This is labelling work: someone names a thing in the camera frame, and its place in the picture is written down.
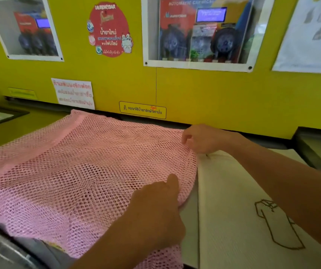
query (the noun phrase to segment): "person's right hand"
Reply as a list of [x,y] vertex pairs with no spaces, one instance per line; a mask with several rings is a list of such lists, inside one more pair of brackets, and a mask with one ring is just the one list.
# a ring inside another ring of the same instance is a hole
[[227,152],[229,143],[238,134],[205,124],[196,124],[184,130],[182,144],[200,154],[213,153],[218,150]]

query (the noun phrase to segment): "blue icon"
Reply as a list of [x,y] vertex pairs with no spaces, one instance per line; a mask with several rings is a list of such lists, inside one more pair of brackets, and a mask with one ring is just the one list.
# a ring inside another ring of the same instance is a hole
[[103,54],[102,47],[101,46],[96,46],[95,47],[95,52],[99,55]]
[[87,21],[87,30],[91,33],[95,30],[93,23],[90,20]]

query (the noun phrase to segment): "poster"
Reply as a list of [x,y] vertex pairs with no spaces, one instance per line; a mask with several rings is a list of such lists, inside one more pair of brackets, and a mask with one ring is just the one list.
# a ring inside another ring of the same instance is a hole
[[273,71],[321,73],[321,0],[299,0]]
[[90,81],[51,78],[58,103],[78,108],[95,109]]
[[122,10],[115,3],[100,2],[87,21],[88,41],[98,55],[118,57],[132,53],[133,39]]

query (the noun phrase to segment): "yellow label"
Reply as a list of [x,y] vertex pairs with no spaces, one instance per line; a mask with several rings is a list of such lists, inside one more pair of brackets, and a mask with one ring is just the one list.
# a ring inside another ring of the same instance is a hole
[[165,119],[167,109],[163,106],[144,105],[141,103],[119,102],[119,110],[122,113]]
[[16,89],[11,87],[9,87],[8,90],[10,91],[12,97],[38,100],[36,93],[33,90]]

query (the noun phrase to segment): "black line drawing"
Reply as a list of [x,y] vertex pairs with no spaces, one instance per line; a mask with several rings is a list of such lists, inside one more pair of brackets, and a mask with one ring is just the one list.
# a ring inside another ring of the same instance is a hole
[[275,211],[282,211],[279,206],[277,204],[275,204],[273,201],[271,200],[265,200],[265,199],[262,199],[261,201],[259,202],[255,202],[255,209],[256,209],[256,214],[258,217],[260,218],[263,218],[265,219],[266,221],[266,225],[268,226],[268,229],[270,231],[270,236],[271,236],[271,239],[272,241],[281,246],[281,247],[284,247],[284,248],[287,248],[287,249],[290,249],[290,250],[301,250],[301,249],[306,249],[305,245],[303,244],[302,240],[300,239],[299,235],[297,234],[296,230],[294,229],[294,225],[295,223],[286,215],[286,218],[287,218],[287,222],[288,224],[290,225],[292,231],[294,232],[294,235],[296,236],[297,240],[298,240],[298,243],[299,243],[299,247],[290,247],[290,246],[286,246],[284,244],[281,244],[279,242],[276,241],[275,239],[275,236],[274,236],[274,231],[272,230],[271,228],[271,225],[270,225],[270,221],[269,219],[265,216],[265,213],[263,211],[263,209],[261,209],[261,207],[267,207],[270,209],[271,212],[275,212]]

